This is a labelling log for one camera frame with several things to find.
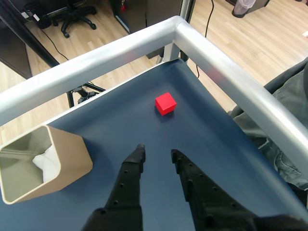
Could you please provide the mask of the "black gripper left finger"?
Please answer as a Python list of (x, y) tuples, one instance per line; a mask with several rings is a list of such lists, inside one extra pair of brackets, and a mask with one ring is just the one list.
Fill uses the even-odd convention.
[(122, 162), (114, 187), (103, 208), (98, 208), (83, 226), (84, 231), (142, 231), (140, 178), (145, 147), (137, 148)]

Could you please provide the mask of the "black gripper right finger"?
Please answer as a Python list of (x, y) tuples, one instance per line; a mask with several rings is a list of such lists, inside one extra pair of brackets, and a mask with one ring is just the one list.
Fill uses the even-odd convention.
[(171, 150), (197, 231), (306, 231), (308, 224), (290, 215), (259, 217), (242, 206), (186, 155)]

